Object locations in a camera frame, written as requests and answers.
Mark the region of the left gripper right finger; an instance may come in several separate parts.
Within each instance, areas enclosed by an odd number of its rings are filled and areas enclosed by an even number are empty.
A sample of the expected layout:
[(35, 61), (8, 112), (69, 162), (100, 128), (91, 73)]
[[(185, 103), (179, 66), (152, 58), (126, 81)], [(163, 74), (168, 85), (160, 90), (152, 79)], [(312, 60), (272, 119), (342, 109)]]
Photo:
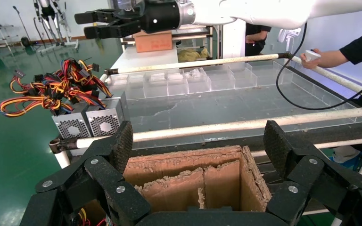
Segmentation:
[(282, 178), (309, 189), (312, 198), (337, 215), (362, 211), (362, 175), (329, 160), (314, 144), (292, 137), (268, 120), (265, 151)]

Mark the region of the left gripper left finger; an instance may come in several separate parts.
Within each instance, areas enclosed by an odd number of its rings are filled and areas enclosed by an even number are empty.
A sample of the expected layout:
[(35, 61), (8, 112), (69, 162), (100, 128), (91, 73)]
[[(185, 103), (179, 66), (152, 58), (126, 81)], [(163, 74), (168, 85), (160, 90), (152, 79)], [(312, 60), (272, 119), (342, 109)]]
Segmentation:
[(132, 145), (131, 122), (123, 121), (114, 135), (93, 141), (79, 160), (41, 180), (35, 190), (56, 190), (66, 214), (97, 200), (113, 223), (137, 224), (151, 206), (123, 177)]

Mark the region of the operator bare hand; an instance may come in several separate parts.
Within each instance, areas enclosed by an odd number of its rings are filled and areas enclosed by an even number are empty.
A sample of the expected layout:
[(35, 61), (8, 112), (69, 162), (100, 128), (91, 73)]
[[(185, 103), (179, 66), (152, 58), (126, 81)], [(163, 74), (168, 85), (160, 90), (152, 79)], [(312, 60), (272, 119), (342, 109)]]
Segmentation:
[(321, 62), (321, 51), (317, 48), (306, 50), (300, 55), (300, 59), (304, 68), (313, 69)]

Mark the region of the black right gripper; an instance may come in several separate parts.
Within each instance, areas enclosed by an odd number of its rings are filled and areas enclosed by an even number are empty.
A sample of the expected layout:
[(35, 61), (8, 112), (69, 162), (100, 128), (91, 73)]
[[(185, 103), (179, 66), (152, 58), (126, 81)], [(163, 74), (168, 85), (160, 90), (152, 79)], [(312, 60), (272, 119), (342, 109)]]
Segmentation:
[(106, 25), (84, 28), (87, 39), (124, 38), (139, 33), (170, 31), (180, 26), (180, 10), (175, 0), (145, 0), (144, 11), (137, 9), (97, 9), (74, 15), (77, 24)]

